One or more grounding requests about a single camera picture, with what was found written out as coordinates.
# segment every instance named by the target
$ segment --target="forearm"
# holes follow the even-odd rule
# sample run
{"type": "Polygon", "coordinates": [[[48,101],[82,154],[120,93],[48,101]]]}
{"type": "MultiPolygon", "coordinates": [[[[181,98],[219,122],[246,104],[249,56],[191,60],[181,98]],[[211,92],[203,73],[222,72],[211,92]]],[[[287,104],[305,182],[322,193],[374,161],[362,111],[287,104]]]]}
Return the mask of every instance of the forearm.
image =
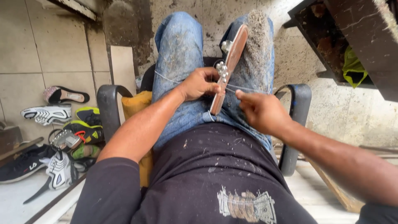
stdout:
{"type": "Polygon", "coordinates": [[[281,128],[276,137],[313,160],[359,199],[398,206],[398,169],[392,164],[366,150],[312,132],[296,122],[281,128]]]}
{"type": "Polygon", "coordinates": [[[156,103],[128,119],[113,135],[98,157],[124,157],[139,162],[152,148],[184,97],[175,88],[156,103]]]}

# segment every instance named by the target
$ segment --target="black flat shoe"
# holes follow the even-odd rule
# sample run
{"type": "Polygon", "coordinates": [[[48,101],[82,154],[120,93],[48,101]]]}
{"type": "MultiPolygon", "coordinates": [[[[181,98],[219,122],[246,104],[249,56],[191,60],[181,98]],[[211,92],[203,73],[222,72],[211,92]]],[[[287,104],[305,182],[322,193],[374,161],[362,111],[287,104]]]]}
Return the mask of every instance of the black flat shoe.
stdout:
{"type": "Polygon", "coordinates": [[[62,103],[65,101],[75,101],[78,103],[87,103],[90,96],[85,92],[74,91],[62,86],[51,86],[43,93],[44,100],[50,104],[62,103]]]}

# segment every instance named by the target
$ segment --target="man's left hand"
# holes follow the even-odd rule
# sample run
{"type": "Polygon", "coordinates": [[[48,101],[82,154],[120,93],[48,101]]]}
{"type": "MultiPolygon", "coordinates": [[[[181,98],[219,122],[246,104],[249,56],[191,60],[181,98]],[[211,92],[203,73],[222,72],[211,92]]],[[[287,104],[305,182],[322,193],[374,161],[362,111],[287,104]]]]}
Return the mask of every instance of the man's left hand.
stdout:
{"type": "Polygon", "coordinates": [[[219,78],[215,68],[197,68],[176,89],[182,93],[185,101],[196,100],[205,93],[220,93],[221,87],[212,82],[212,77],[215,80],[219,78]]]}

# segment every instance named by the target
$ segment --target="graphic print on shirt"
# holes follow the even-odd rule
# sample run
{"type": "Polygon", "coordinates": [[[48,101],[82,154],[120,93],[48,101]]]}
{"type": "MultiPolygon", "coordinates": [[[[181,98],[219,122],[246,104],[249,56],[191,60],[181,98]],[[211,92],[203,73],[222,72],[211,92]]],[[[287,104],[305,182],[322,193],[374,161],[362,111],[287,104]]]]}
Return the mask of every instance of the graphic print on shirt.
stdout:
{"type": "Polygon", "coordinates": [[[257,192],[255,196],[252,192],[242,192],[239,196],[225,191],[225,187],[217,193],[219,199],[220,214],[223,216],[232,216],[233,218],[242,218],[248,222],[263,221],[266,224],[276,224],[276,215],[274,210],[275,201],[272,200],[268,192],[257,192]]]}

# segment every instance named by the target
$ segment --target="chair armrest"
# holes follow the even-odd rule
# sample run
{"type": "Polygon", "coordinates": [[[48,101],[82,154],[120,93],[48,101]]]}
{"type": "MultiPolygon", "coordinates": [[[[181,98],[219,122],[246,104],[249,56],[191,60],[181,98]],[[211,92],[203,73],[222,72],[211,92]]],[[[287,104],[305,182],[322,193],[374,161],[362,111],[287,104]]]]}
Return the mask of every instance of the chair armrest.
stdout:
{"type": "MultiPolygon", "coordinates": [[[[289,84],[285,87],[289,88],[292,93],[289,115],[292,120],[305,126],[307,122],[308,111],[311,104],[311,89],[307,84],[289,84]]],[[[294,148],[284,144],[281,158],[279,159],[279,169],[283,176],[290,177],[296,169],[297,157],[299,152],[294,148]]]]}
{"type": "Polygon", "coordinates": [[[117,106],[118,93],[125,97],[133,97],[125,87],[119,85],[102,85],[97,93],[99,116],[106,143],[120,127],[119,108],[117,106]]]}

